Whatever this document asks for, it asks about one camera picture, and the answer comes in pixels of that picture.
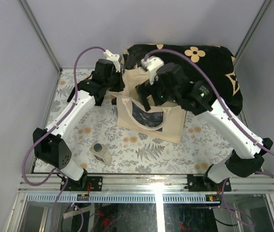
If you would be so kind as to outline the beige canvas tote bag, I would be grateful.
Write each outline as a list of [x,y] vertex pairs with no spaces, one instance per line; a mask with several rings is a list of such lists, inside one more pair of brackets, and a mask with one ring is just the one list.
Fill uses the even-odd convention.
[[141,69],[125,70],[122,79],[124,90],[111,92],[116,97],[117,125],[178,144],[183,134],[186,111],[171,102],[154,106],[152,96],[147,98],[151,109],[146,111],[135,87],[148,80],[149,74]]

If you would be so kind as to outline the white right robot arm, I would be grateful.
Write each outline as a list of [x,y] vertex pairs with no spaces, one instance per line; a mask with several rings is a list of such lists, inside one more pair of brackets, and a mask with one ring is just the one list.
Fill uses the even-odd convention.
[[156,106],[166,102],[178,104],[182,109],[200,116],[211,124],[232,146],[231,154],[217,164],[212,164],[203,175],[201,183],[207,190],[215,190],[233,175],[248,177],[260,171],[264,163],[264,149],[272,147],[270,138],[260,138],[251,132],[230,111],[222,98],[206,81],[192,82],[175,63],[160,67],[154,77],[136,86],[141,104],[150,110],[147,100],[152,96]]

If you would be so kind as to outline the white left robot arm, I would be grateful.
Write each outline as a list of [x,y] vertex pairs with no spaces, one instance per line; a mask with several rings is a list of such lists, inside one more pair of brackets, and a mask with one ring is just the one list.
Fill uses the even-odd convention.
[[81,118],[94,106],[102,104],[106,92],[117,87],[123,89],[119,56],[99,59],[91,77],[78,83],[62,113],[45,129],[37,128],[33,132],[35,157],[60,170],[76,190],[87,187],[87,171],[73,160],[65,141]]

